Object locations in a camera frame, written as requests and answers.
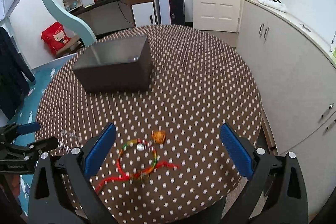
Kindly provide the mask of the wooden chair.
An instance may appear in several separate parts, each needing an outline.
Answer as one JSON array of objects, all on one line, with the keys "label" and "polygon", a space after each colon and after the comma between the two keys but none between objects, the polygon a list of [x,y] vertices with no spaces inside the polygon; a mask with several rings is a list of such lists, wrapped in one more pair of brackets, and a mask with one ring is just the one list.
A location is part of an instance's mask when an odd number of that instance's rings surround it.
[{"label": "wooden chair", "polygon": [[70,41],[64,47],[56,52],[55,56],[56,58],[59,58],[66,54],[75,53],[81,48],[85,48],[85,45],[80,36],[75,35],[74,37],[70,38]]}]

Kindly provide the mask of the red cartoon bag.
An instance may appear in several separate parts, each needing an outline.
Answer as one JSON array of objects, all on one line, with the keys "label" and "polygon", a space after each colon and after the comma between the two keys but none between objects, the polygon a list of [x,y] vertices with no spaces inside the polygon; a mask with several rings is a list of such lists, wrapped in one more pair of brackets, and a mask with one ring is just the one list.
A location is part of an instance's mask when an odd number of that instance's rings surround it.
[{"label": "red cartoon bag", "polygon": [[55,22],[41,33],[41,39],[46,43],[50,52],[56,56],[56,53],[65,47],[71,38],[67,36],[64,27],[59,22]]}]

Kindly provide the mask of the white long sideboard cabinet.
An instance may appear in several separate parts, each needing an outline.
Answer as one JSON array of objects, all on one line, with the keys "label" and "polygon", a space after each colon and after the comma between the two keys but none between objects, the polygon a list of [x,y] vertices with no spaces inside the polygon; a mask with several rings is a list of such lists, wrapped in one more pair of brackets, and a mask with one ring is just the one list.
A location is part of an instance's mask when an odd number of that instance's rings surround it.
[{"label": "white long sideboard cabinet", "polygon": [[335,189],[335,63],[288,18],[245,0],[237,51],[250,68],[279,155],[298,158],[316,215]]}]

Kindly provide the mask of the white folded cloth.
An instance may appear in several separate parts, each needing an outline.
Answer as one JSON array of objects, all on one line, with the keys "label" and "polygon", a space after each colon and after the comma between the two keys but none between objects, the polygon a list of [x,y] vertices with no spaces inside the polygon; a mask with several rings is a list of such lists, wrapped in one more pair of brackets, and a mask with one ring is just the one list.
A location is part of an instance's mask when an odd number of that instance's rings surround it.
[{"label": "white folded cloth", "polygon": [[287,13],[288,9],[286,8],[286,5],[284,5],[283,3],[281,3],[279,0],[257,0],[258,3],[267,6],[267,7],[271,7],[272,9]]}]

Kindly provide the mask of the black white suitcase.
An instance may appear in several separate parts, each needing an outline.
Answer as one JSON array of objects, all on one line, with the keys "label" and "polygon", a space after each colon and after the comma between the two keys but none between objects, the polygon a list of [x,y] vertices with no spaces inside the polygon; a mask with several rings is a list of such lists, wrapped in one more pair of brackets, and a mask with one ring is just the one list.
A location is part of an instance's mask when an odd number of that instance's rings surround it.
[{"label": "black white suitcase", "polygon": [[185,25],[185,0],[157,0],[159,22],[163,25]]}]

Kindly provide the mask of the brown polka dot tablecloth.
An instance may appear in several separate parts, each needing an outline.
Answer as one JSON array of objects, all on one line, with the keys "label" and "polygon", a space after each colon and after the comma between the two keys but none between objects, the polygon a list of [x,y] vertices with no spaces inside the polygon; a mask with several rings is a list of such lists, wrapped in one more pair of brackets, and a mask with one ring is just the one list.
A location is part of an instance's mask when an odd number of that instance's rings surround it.
[{"label": "brown polka dot tablecloth", "polygon": [[241,176],[221,143],[224,123],[255,144],[261,128],[262,99],[252,73],[237,52],[221,39],[186,26],[148,26],[113,34],[113,38],[146,35],[153,60],[147,92],[89,94],[72,67],[73,57],[54,76],[38,107],[41,140],[55,136],[61,155],[84,145],[111,122],[116,141],[90,180],[131,174],[153,164],[150,151],[135,139],[150,140],[164,130],[156,147],[159,162],[169,167],[135,181],[111,181],[100,199],[119,223],[168,223],[222,201]]}]

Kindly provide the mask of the orange knot charm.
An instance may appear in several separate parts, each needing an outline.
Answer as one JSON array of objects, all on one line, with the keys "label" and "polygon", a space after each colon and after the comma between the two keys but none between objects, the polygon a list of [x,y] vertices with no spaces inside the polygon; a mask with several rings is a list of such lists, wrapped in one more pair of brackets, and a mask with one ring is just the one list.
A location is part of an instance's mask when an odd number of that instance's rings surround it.
[{"label": "orange knot charm", "polygon": [[166,133],[164,130],[153,130],[151,137],[157,144],[164,144],[166,140]]}]

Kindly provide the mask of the grey metal tin box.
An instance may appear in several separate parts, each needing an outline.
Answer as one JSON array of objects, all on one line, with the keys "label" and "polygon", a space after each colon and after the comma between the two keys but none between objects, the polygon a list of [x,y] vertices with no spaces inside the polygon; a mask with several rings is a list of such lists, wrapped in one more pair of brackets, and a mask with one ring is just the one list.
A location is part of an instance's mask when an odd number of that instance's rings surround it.
[{"label": "grey metal tin box", "polygon": [[147,90],[152,58],[146,35],[98,42],[86,48],[72,67],[90,93]]}]

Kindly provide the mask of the teal bunk bed frame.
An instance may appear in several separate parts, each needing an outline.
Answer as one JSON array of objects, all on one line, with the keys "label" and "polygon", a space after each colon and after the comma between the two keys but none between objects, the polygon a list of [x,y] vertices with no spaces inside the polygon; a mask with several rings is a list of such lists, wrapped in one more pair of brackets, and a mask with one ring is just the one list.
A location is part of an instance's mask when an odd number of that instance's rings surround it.
[{"label": "teal bunk bed frame", "polygon": [[41,33],[52,23],[78,35],[85,46],[96,42],[96,36],[84,20],[66,11],[61,0],[1,0],[1,26],[14,38],[14,45],[29,68],[54,59],[41,39]]}]

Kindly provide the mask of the white small cabinet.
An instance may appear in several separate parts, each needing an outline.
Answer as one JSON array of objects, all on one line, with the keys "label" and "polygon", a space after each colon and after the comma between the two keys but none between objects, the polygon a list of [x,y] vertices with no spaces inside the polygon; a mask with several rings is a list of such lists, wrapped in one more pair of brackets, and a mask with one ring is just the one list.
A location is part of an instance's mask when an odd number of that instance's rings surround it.
[{"label": "white small cabinet", "polygon": [[129,0],[129,5],[136,27],[157,24],[154,0]]}]

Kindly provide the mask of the blue candy print mattress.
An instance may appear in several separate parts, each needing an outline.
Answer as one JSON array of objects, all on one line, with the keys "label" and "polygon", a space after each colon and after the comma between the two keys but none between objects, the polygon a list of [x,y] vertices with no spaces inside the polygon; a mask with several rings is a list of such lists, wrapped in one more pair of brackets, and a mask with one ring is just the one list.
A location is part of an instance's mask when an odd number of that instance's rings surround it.
[{"label": "blue candy print mattress", "polygon": [[[15,122],[17,124],[28,124],[36,121],[38,106],[46,88],[59,69],[72,57],[74,57],[73,54],[60,57],[59,59],[50,61],[49,63],[40,65],[31,70],[33,76],[35,77],[35,81],[30,83],[30,92],[25,98],[22,106],[18,108],[15,116],[9,120],[10,123]],[[18,196],[18,201],[23,210],[24,217],[28,214],[30,186],[32,180],[32,174],[21,175],[19,179],[21,191]]]}]

